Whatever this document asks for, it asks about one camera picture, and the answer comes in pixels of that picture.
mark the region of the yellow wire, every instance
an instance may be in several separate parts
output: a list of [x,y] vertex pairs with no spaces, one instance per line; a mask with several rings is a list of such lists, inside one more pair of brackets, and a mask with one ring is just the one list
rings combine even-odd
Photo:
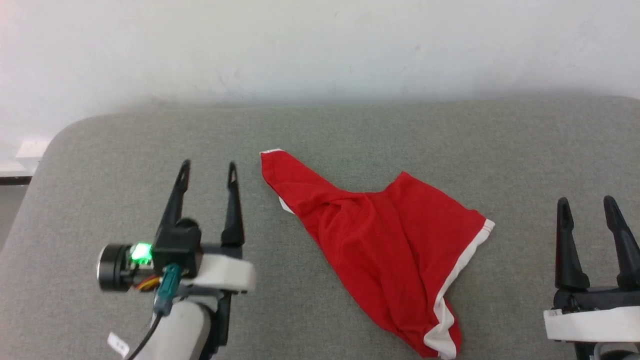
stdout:
[[138,290],[147,290],[148,288],[151,288],[153,285],[156,285],[159,282],[160,282],[159,277],[156,277],[155,279],[147,280],[142,284],[138,285]]

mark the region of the gray fabric surface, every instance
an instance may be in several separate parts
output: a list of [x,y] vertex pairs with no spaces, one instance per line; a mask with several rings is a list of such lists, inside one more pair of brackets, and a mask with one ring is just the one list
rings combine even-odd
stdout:
[[27,188],[21,185],[0,186],[0,251],[9,235],[13,219],[20,209]]
[[227,163],[237,162],[245,258],[259,288],[232,304],[216,359],[417,359],[343,289],[260,175],[281,147],[337,186],[383,189],[406,170],[496,222],[453,284],[460,359],[570,359],[547,340],[556,201],[567,196],[592,284],[614,284],[602,197],[640,232],[640,102],[551,99],[109,115],[77,123],[45,154],[0,254],[0,359],[117,359],[115,331],[142,337],[151,296],[101,293],[95,260],[111,242],[153,237],[184,158],[184,214],[204,241],[223,228]]

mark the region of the teal connector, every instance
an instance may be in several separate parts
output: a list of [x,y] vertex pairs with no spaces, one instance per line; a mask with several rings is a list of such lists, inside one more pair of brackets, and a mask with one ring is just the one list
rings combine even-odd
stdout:
[[173,298],[178,291],[180,279],[182,278],[182,268],[178,264],[170,264],[166,267],[160,287],[156,293],[154,303],[154,313],[156,316],[167,316],[171,313]]

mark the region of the white wall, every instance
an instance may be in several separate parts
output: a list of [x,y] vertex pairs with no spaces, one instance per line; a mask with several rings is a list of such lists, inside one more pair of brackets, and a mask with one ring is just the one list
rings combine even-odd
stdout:
[[0,176],[100,113],[540,94],[640,97],[640,2],[0,1]]

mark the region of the cable tag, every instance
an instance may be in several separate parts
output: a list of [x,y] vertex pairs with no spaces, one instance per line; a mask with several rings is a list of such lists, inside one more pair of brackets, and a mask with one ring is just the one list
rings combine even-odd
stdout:
[[109,333],[109,338],[107,339],[107,343],[113,350],[116,350],[118,354],[122,355],[123,359],[129,353],[129,346],[127,345],[127,343],[124,342],[123,339],[120,339],[116,334],[112,332]]

